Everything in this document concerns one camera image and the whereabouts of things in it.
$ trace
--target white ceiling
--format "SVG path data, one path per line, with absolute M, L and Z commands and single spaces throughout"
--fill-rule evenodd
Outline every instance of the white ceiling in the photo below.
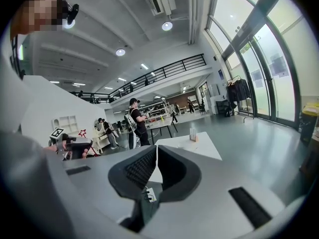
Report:
M 197 87 L 197 85 L 200 82 L 202 82 L 206 77 L 207 75 L 199 76 L 184 82 L 170 85 L 166 88 L 157 90 L 152 93 L 147 93 L 144 96 L 139 98 L 139 100 L 141 101 L 140 105 L 147 105 L 149 103 L 152 103 L 155 100 L 155 96 L 159 96 L 162 98 L 162 97 L 168 97 L 174 94 L 181 94 L 183 92 L 183 87 L 186 87 L 186 91 L 192 90 L 193 88 Z M 120 111 L 125 111 L 127 109 L 128 109 L 128 105 L 120 105 L 115 107 L 113 110 L 114 112 L 120 112 Z
M 109 93 L 101 89 L 109 82 L 114 89 L 120 87 L 123 82 L 117 86 L 116 79 L 121 75 L 131 81 L 146 73 L 140 70 L 145 50 L 152 58 L 161 49 L 188 41 L 188 20 L 174 21 L 172 30 L 163 31 L 161 25 L 168 17 L 153 16 L 146 0 L 67 1 L 80 5 L 75 26 L 33 34 L 28 55 L 35 75 L 60 81 L 59 86 L 68 91 Z M 172 18 L 188 16 L 188 0 L 175 3 Z M 119 48 L 126 50 L 125 56 L 115 55 Z M 86 86 L 76 88 L 63 81 Z

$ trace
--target metal railing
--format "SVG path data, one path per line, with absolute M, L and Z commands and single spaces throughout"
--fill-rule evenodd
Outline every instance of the metal railing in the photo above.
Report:
M 177 62 L 171 63 L 164 67 L 161 67 L 157 70 L 149 72 L 143 76 L 132 80 L 131 82 L 123 85 L 122 87 L 118 88 L 117 90 L 110 93 L 110 103 L 129 94 L 140 88 L 168 78 L 170 76 L 195 69 L 201 66 L 205 66 L 206 62 L 203 57 L 204 54 L 199 54 L 196 56 L 192 56 L 189 58 L 185 58 L 179 60 Z
M 92 104 L 100 104 L 100 103 L 111 103 L 123 96 L 126 96 L 129 93 L 132 93 L 140 88 L 168 78 L 170 76 L 189 71 L 201 66 L 205 66 L 206 62 L 204 60 L 204 54 L 199 54 L 196 56 L 192 56 L 189 58 L 185 58 L 179 60 L 177 62 L 171 63 L 159 69 L 156 69 L 152 72 L 144 74 L 132 80 L 129 83 L 124 84 L 122 87 L 114 90 L 110 94 L 101 94 L 101 93 L 81 93 L 82 96 L 80 98 L 92 103 Z M 77 95 L 80 92 L 70 92 L 74 95 Z

